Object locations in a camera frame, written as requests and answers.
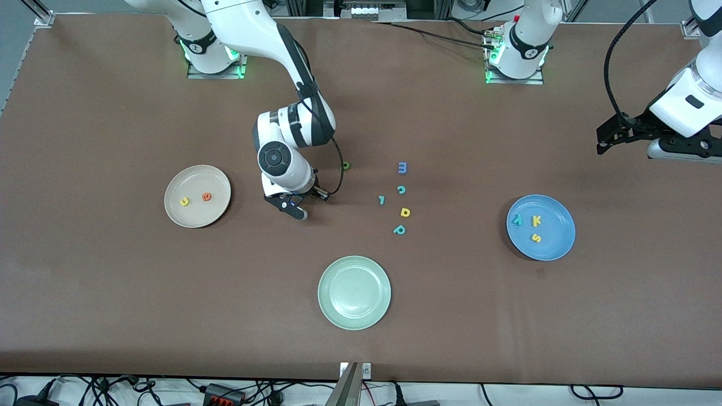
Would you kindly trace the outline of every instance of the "blue plate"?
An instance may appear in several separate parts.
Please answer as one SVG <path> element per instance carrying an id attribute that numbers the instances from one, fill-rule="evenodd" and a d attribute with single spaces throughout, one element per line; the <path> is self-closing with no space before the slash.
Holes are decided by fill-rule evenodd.
<path id="1" fill-rule="evenodd" d="M 534 216 L 541 222 L 534 227 Z M 530 194 L 517 200 L 506 217 L 506 230 L 522 254 L 554 261 L 569 252 L 577 235 L 569 210 L 549 196 Z"/>

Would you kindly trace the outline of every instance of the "red cable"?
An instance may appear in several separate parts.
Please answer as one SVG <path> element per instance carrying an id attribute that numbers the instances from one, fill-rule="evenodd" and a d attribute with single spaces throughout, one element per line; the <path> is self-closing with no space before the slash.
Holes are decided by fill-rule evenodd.
<path id="1" fill-rule="evenodd" d="M 373 395 L 371 394 L 371 389 L 368 389 L 368 385 L 366 384 L 366 382 L 363 383 L 363 387 L 366 388 L 366 393 L 368 393 L 368 397 L 369 397 L 369 399 L 371 399 L 371 404 L 373 406 L 376 406 L 376 402 L 373 401 Z"/>

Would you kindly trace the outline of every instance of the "brown tabletop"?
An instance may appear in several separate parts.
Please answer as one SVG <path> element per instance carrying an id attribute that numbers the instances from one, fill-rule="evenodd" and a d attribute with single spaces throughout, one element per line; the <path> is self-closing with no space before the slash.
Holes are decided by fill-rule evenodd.
<path id="1" fill-rule="evenodd" d="M 278 63 L 186 79 L 152 15 L 61 15 L 35 34 L 0 118 L 0 371 L 333 379 L 339 361 L 364 360 L 378 380 L 722 385 L 722 168 L 648 160 L 642 142 L 596 155 L 619 26 L 561 26 L 546 84 L 512 86 L 484 84 L 478 48 L 369 22 L 284 23 L 352 164 L 304 223 L 263 200 L 251 141 L 259 113 L 296 100 Z M 699 45 L 639 26 L 618 48 L 612 84 L 636 114 Z M 303 154 L 334 187 L 334 148 Z M 196 164 L 226 172 L 233 200 L 189 230 L 163 193 Z M 574 217 L 559 261 L 525 259 L 506 236 L 527 194 Z M 316 298 L 325 268 L 352 254 L 393 287 L 360 332 Z"/>

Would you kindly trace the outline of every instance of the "plate rim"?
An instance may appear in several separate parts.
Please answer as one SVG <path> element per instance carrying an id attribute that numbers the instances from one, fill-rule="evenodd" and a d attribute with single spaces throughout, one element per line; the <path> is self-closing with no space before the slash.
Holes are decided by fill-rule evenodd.
<path id="1" fill-rule="evenodd" d="M 175 180 L 177 178 L 179 178 L 181 175 L 183 175 L 183 173 L 185 173 L 186 171 L 190 172 L 194 168 L 203 168 L 203 169 L 210 168 L 211 172 L 216 171 L 217 173 L 220 173 L 223 176 L 223 178 L 225 179 L 226 189 L 228 190 L 228 201 L 225 202 L 225 207 L 224 207 L 223 211 L 221 211 L 221 213 L 218 215 L 218 217 L 216 217 L 213 220 L 211 220 L 210 222 L 202 224 L 202 225 L 186 225 L 186 224 L 179 223 L 172 215 L 170 215 L 170 208 L 168 207 L 167 197 L 168 197 L 168 193 L 170 190 L 170 185 L 172 185 L 173 182 L 175 182 Z M 230 179 L 228 178 L 228 175 L 225 174 L 225 172 L 223 172 L 222 170 L 220 170 L 219 168 L 217 168 L 213 165 L 206 165 L 206 164 L 192 165 L 192 166 L 189 166 L 189 167 L 183 169 L 181 172 L 176 173 L 176 175 L 173 176 L 173 179 L 170 179 L 170 182 L 168 182 L 168 186 L 165 187 L 165 193 L 163 194 L 163 208 L 165 208 L 165 214 L 175 224 L 177 224 L 183 228 L 203 228 L 203 227 L 207 227 L 207 226 L 215 223 L 216 221 L 218 221 L 218 219 L 220 219 L 221 216 L 223 216 L 223 213 L 225 213 L 226 210 L 228 210 L 228 205 L 230 204 L 230 200 L 232 198 L 232 193 L 233 193 L 233 191 L 232 191 L 232 188 L 230 185 Z"/>
<path id="2" fill-rule="evenodd" d="M 380 316 L 378 317 L 378 319 L 376 319 L 373 323 L 368 324 L 368 325 L 365 325 L 365 326 L 363 326 L 363 327 L 344 327 L 344 326 L 338 325 L 334 320 L 331 319 L 331 317 L 329 317 L 329 314 L 328 314 L 327 311 L 326 311 L 327 309 L 325 309 L 325 308 L 323 307 L 323 305 L 321 304 L 321 284 L 322 284 L 324 278 L 327 276 L 327 273 L 329 272 L 329 269 L 331 269 L 337 262 L 344 261 L 344 260 L 348 260 L 348 259 L 352 259 L 352 258 L 357 258 L 357 259 L 362 259 L 362 260 L 365 260 L 365 261 L 370 261 L 370 262 L 372 262 L 375 266 L 378 267 L 378 269 L 380 270 L 380 274 L 377 274 L 377 276 L 380 277 L 380 279 L 382 279 L 382 280 L 381 280 L 381 284 L 379 285 L 379 286 L 381 287 L 381 290 L 382 290 L 382 292 L 381 292 L 382 295 L 383 295 L 383 285 L 387 285 L 387 286 L 388 286 L 388 299 L 383 301 L 383 312 L 380 313 Z M 328 320 L 328 321 L 331 322 L 334 326 L 336 326 L 336 327 L 338 327 L 338 328 L 340 328 L 340 329 L 344 329 L 344 330 L 347 330 L 347 331 L 359 331 L 359 330 L 364 330 L 364 329 L 368 329 L 368 328 L 373 327 L 373 326 L 376 325 L 378 322 L 380 322 L 381 319 L 383 319 L 383 317 L 384 317 L 384 316 L 386 315 L 386 313 L 388 312 L 388 307 L 391 305 L 391 295 L 392 295 L 391 281 L 389 280 L 388 275 L 386 274 L 386 271 L 384 270 L 384 268 L 383 268 L 378 262 L 374 261 L 373 259 L 371 259 L 371 258 L 369 258 L 369 257 L 367 257 L 367 256 L 363 256 L 363 255 L 347 255 L 347 256 L 343 256 L 343 257 L 341 257 L 341 258 L 338 258 L 336 261 L 333 261 L 330 265 L 328 265 L 328 266 L 326 267 L 326 269 L 323 271 L 323 274 L 321 275 L 321 278 L 318 280 L 318 288 L 317 288 L 317 294 L 316 294 L 316 295 L 317 295 L 317 300 L 318 300 L 318 307 L 321 308 L 321 313 L 323 313 L 323 316 L 326 317 L 326 320 Z M 341 315 L 340 313 L 338 313 L 338 312 L 335 311 L 335 310 L 334 310 L 334 313 L 338 314 L 342 319 L 346 319 L 346 317 L 344 317 L 343 315 Z"/>
<path id="3" fill-rule="evenodd" d="M 530 199 L 530 198 L 534 198 L 534 197 L 541 197 L 542 199 L 549 199 L 549 200 L 552 200 L 553 202 L 556 202 L 561 208 L 564 209 L 564 211 L 566 211 L 566 214 L 567 214 L 568 217 L 569 217 L 570 224 L 572 225 L 572 228 L 573 228 L 573 230 L 574 230 L 574 236 L 573 236 L 573 238 L 572 238 L 571 244 L 569 245 L 569 248 L 568 248 L 566 251 L 564 251 L 564 253 L 560 254 L 559 256 L 552 257 L 552 258 L 546 258 L 546 259 L 534 258 L 533 256 L 531 256 L 531 255 L 527 254 L 526 252 L 522 251 L 522 249 L 519 248 L 519 246 L 518 246 L 518 245 L 516 244 L 516 242 L 514 241 L 514 238 L 511 237 L 511 226 L 510 226 L 509 223 L 510 223 L 510 221 L 511 221 L 511 213 L 512 213 L 512 211 L 514 210 L 514 207 L 516 207 L 516 205 L 517 205 L 519 202 L 521 202 L 522 200 L 524 200 L 524 199 Z M 511 241 L 511 243 L 516 247 L 517 251 L 521 252 L 524 256 L 526 256 L 526 257 L 528 257 L 528 258 L 531 258 L 531 259 L 533 259 L 534 261 L 550 262 L 550 261 L 556 261 L 556 260 L 558 260 L 558 259 L 563 258 L 563 257 L 566 256 L 567 254 L 569 254 L 569 251 L 572 250 L 572 248 L 574 247 L 574 243 L 575 243 L 576 240 L 577 240 L 577 225 L 574 223 L 574 217 L 572 217 L 572 213 L 571 213 L 571 212 L 569 211 L 569 209 L 568 209 L 565 205 L 563 205 L 562 202 L 560 202 L 559 200 L 556 200 L 555 198 L 553 198 L 553 197 L 551 197 L 551 196 L 547 196 L 546 194 L 527 194 L 526 196 L 522 196 L 522 197 L 518 198 L 518 199 L 511 205 L 511 207 L 509 207 L 509 212 L 508 212 L 507 215 L 506 215 L 506 233 L 507 233 L 507 236 L 509 237 L 509 240 Z"/>

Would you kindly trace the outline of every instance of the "black circular joint cap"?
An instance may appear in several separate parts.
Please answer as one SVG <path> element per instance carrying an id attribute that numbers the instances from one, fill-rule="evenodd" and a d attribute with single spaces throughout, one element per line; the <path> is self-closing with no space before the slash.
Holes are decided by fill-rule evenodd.
<path id="1" fill-rule="evenodd" d="M 291 151 L 282 142 L 271 141 L 258 151 L 258 164 L 271 176 L 281 176 L 291 163 Z"/>

